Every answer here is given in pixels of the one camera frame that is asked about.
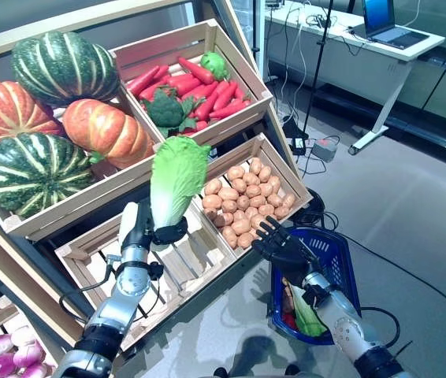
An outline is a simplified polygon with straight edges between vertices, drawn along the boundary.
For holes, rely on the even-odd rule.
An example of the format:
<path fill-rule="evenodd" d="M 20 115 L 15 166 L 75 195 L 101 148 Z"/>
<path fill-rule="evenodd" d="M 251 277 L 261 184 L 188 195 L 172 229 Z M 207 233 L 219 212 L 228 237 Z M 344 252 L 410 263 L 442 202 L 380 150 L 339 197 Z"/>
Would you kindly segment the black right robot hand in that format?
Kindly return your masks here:
<path fill-rule="evenodd" d="M 252 242 L 252 247 L 291 284 L 301 287 L 309 274 L 321 272 L 314 253 L 271 216 L 259 223 L 256 233 L 258 238 Z"/>

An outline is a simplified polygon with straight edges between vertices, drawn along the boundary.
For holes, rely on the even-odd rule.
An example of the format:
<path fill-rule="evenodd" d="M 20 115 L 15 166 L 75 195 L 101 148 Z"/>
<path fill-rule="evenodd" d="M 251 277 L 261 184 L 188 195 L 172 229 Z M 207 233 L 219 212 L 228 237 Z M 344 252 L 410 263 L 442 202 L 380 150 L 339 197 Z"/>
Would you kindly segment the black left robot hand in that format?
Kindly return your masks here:
<path fill-rule="evenodd" d="M 128 202 L 121 214 L 118 241 L 121 252 L 129 247 L 150 249 L 151 244 L 166 245 L 181 240 L 188 231 L 188 221 L 182 217 L 175 225 L 154 230 L 149 202 Z"/>

